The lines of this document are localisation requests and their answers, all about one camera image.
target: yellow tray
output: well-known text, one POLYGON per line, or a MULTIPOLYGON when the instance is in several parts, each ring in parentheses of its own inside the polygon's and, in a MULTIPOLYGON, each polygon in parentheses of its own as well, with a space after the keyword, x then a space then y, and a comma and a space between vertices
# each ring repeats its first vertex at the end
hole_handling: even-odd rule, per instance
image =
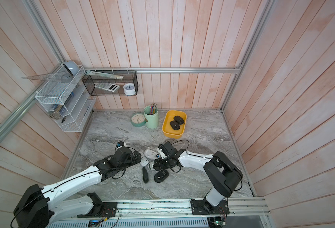
POLYGON ((162 125, 162 132, 164 132, 164 135, 166 137, 173 138, 173 139, 179 139, 184 133, 185 124, 186 124, 185 112, 181 112, 177 110, 170 110, 166 113, 164 124, 162 125), (184 120, 184 123, 180 125, 180 129, 177 131, 174 130, 170 125, 170 121, 174 120, 174 116, 180 116, 184 120))

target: black wire mesh basket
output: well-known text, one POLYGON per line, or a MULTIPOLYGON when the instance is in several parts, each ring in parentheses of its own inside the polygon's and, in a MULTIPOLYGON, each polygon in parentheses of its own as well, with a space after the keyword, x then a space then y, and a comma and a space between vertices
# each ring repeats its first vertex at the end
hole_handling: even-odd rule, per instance
POLYGON ((108 73, 108 74, 115 74, 115 75, 121 75, 123 76, 122 79, 112 79, 112 78, 107 78, 103 76, 97 76, 97 75, 84 75, 83 76, 83 83, 85 87, 87 88, 88 92, 92 96, 108 96, 108 95, 120 95, 120 96, 126 96, 123 90, 123 86, 127 83, 133 83, 135 86, 135 91, 136 93, 134 94, 137 95, 138 92, 138 82, 137 82, 137 75, 136 71, 126 71, 126 70, 92 70, 92 71, 97 71, 97 72, 102 72, 102 73, 108 73), (108 90, 100 89, 95 87, 95 85, 101 85, 100 83, 112 83, 119 85, 119 89, 116 90, 115 92, 111 92, 108 90))

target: white mesh organizer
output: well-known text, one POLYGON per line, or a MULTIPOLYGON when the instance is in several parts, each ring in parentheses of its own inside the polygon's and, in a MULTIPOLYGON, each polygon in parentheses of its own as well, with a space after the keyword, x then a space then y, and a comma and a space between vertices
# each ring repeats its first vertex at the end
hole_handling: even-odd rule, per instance
MULTIPOLYGON (((59 120, 55 120, 63 131, 81 132, 88 119, 88 113, 96 101, 95 97, 88 100, 89 94, 84 85, 76 87, 85 74, 83 66, 79 67, 78 73, 70 83, 48 81, 36 95, 36 99, 47 112, 55 104, 64 105, 66 110, 63 116, 59 120), (71 93, 73 96, 65 104, 71 93)), ((67 72, 66 68, 60 67, 57 72, 64 73, 64 71, 67 72)))

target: white alarm clock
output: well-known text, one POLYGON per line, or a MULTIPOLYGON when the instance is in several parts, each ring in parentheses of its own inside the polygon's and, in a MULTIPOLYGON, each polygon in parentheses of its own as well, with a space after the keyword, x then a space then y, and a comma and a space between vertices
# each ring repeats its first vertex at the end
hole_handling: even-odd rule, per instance
POLYGON ((135 95, 136 90, 135 90, 135 85, 133 83, 127 83, 123 86, 124 94, 126 95, 135 95))

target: aluminum frame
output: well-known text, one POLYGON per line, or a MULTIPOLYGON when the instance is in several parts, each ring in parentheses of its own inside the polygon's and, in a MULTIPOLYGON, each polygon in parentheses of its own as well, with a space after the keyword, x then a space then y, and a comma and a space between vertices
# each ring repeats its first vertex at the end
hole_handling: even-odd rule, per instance
POLYGON ((136 71, 137 74, 200 74, 200 73, 232 73, 240 72, 239 67, 94 67, 85 70, 124 70, 136 71))
POLYGON ((274 9, 274 6, 275 6, 276 2, 277 2, 277 0, 268 0, 268 2, 266 3, 265 10, 260 17, 258 26, 255 29, 254 35, 252 36, 250 44, 249 44, 249 46, 247 48, 247 51, 246 51, 246 53, 243 57, 243 60, 240 64, 240 72, 238 72, 238 75, 236 75, 236 77, 234 78, 234 81, 232 82, 231 87, 229 88, 228 93, 226 94, 223 105, 221 107, 222 112, 225 110, 225 108, 227 107, 229 99, 232 97, 233 91, 235 90, 235 88, 238 84, 238 81, 239 81, 243 71, 246 68, 247 62, 250 59, 250 57, 252 55, 252 52, 255 49, 255 47, 256 47, 256 45, 257 45, 257 43, 258 43, 258 41, 261 37, 261 34, 263 33, 263 31, 265 29, 265 26, 266 26, 266 24, 267 24, 267 22, 270 18, 270 15, 273 12, 273 9, 274 9))
MULTIPOLYGON (((56 66, 52 73, 56 72, 61 66, 56 66)), ((0 143, 11 130, 18 124, 18 122, 24 117, 24 115, 32 108, 36 103, 36 94, 46 84, 46 81, 40 83, 36 89, 34 89, 28 96, 23 100, 22 103, 16 107, 11 114, 0 124, 0 143)))
POLYGON ((38 11, 38 8, 36 4, 33 2, 33 0, 22 0, 24 6, 30 13, 30 15, 33 17, 33 20, 35 21, 38 29, 41 31, 43 37, 46 39, 47 43, 50 45, 52 51, 54 52, 55 56, 57 57, 58 61, 64 62, 66 61, 65 57, 62 55, 60 48, 57 46, 56 41, 52 37, 50 31, 47 29, 47 26, 45 22, 42 19, 42 16, 40 12, 38 11))
MULTIPOLYGON (((269 222, 270 216, 269 208, 263 197, 233 197, 227 198, 228 208, 230 214, 228 216, 260 216, 263 227, 274 228, 269 222)), ((189 220, 215 215, 193 215, 190 207, 190 199, 170 199, 170 200, 117 200, 117 208, 120 212, 120 222, 131 221, 133 219, 145 219, 146 221, 164 220, 169 218, 176 218, 177 220, 189 220)), ((91 218, 77 218, 75 216, 67 218, 62 221, 55 222, 50 227, 55 225, 65 224, 62 227, 72 227, 74 224, 87 224, 91 218)), ((115 222, 117 216, 108 219, 108 221, 115 222)))
POLYGON ((228 129, 228 134, 229 134, 229 136, 231 137, 232 142, 234 143, 234 146, 235 146, 236 152, 237 152, 237 154, 238 154, 238 158, 239 158, 240 164, 241 164, 241 166, 242 166, 242 168, 243 168, 243 172, 245 173, 245 176, 246 176, 246 178, 247 178, 248 185, 250 186, 250 189, 251 189, 251 191, 252 191, 252 194, 253 194, 254 196, 257 196, 256 190, 255 190, 255 187, 254 187, 254 184, 253 184, 253 182, 252 182, 252 180, 251 180, 251 178, 250 178, 250 175, 249 175, 249 173, 248 173, 248 171, 247 171, 247 169, 246 169, 245 163, 243 162, 243 158, 242 158, 240 149, 239 149, 239 147, 238 147, 238 145, 237 145, 237 143, 236 143, 236 140, 235 140, 234 135, 233 135, 233 133, 232 133, 232 131, 231 131, 231 128, 230 128, 229 125, 228 125, 228 120, 227 120, 227 118, 226 118, 226 116, 225 116, 224 113, 222 113, 222 115, 223 115, 223 119, 224 119, 224 122, 225 122, 225 124, 226 124, 226 127, 227 127, 227 129, 228 129))

